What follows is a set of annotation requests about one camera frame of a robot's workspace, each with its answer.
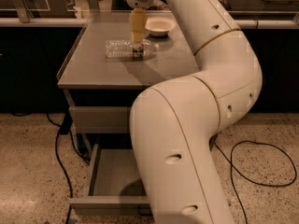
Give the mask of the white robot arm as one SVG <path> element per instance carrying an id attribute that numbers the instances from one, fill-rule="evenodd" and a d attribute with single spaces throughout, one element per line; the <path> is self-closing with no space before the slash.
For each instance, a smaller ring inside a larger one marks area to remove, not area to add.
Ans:
<path id="1" fill-rule="evenodd" d="M 133 9 L 148 2 L 126 0 Z M 166 0 L 199 67 L 153 85 L 130 114 L 135 161 L 156 224 L 235 224 L 209 140 L 261 92 L 258 59 L 219 0 Z"/>

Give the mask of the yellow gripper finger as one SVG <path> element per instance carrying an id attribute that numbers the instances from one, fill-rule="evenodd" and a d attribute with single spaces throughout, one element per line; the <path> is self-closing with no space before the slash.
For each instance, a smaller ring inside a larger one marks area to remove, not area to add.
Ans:
<path id="1" fill-rule="evenodd" d="M 144 30 L 148 15 L 145 9 L 135 7 L 130 14 L 129 22 L 131 29 L 131 40 L 134 43 L 140 43 L 144 37 Z"/>

